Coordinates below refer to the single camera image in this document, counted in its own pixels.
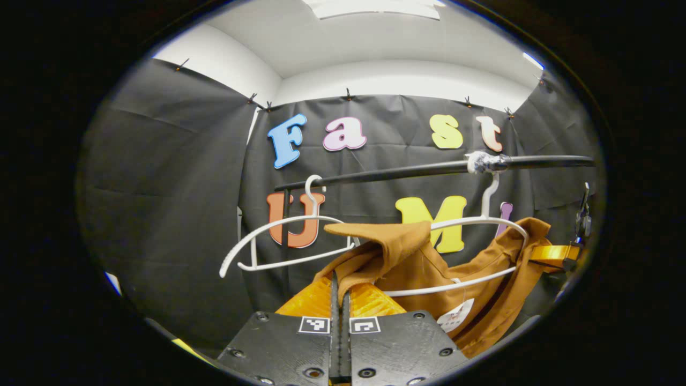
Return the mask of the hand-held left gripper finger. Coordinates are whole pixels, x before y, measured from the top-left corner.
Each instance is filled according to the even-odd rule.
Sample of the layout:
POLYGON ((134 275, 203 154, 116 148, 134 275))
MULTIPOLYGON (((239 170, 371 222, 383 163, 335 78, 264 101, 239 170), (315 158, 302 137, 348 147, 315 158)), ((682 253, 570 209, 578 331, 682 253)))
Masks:
POLYGON ((351 384, 424 384, 468 361, 426 310, 353 317, 350 292, 343 305, 340 356, 351 384))
POLYGON ((255 312, 218 363, 258 384, 329 384, 337 375, 340 317, 255 312))

